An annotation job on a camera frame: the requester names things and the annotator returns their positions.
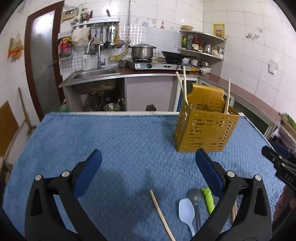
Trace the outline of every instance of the blue tablecloth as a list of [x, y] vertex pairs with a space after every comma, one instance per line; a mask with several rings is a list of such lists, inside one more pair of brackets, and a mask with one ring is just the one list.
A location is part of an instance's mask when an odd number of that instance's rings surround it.
[[[15, 163], [6, 187], [3, 208], [24, 234], [24, 217], [32, 181], [60, 175], [97, 148], [103, 163], [79, 202], [91, 221], [109, 240], [169, 240], [149, 194], [152, 189], [176, 240], [190, 240], [178, 218], [178, 202], [189, 188], [206, 187], [194, 153], [178, 153], [173, 133], [177, 115], [114, 116], [51, 113], [28, 141]], [[241, 117], [222, 152], [209, 156], [241, 177], [260, 174], [274, 212], [284, 184], [269, 160], [261, 155], [266, 139]], [[58, 208], [74, 231], [61, 201]], [[200, 204], [202, 223], [208, 218]]]

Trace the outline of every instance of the wire basket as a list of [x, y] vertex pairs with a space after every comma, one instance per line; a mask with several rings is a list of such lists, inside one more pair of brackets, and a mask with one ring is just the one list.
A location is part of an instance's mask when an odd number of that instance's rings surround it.
[[175, 130], [178, 152], [222, 151], [229, 140], [239, 114], [229, 107], [224, 114], [224, 90], [206, 85], [192, 84], [192, 92], [183, 100]]

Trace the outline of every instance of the yellow bowl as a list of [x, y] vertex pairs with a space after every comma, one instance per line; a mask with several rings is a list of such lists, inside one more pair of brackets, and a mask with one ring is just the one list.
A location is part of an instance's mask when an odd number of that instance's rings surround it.
[[193, 29], [193, 27], [192, 27], [192, 26], [189, 26], [189, 25], [182, 25], [181, 29], [182, 29], [182, 30], [190, 31], [190, 30]]

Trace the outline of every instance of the stove burner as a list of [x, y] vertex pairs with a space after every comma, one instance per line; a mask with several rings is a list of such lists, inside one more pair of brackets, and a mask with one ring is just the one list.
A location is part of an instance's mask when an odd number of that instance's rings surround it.
[[166, 62], [167, 64], [178, 64], [178, 65], [181, 65], [183, 61], [182, 61], [182, 60], [178, 61], [178, 60], [174, 60], [174, 59], [168, 59], [168, 58], [166, 58], [166, 59], [165, 59], [165, 62]]
[[146, 58], [133, 58], [133, 61], [136, 63], [151, 63], [152, 59], [146, 59]]

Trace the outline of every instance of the green peeler handle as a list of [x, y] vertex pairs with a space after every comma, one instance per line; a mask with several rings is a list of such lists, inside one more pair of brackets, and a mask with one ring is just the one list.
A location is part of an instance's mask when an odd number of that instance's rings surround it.
[[215, 208], [214, 200], [213, 200], [213, 197], [212, 197], [212, 192], [211, 192], [210, 188], [203, 188], [202, 193], [205, 196], [205, 202], [207, 204], [207, 210], [208, 210], [209, 214], [211, 214], [212, 211]]

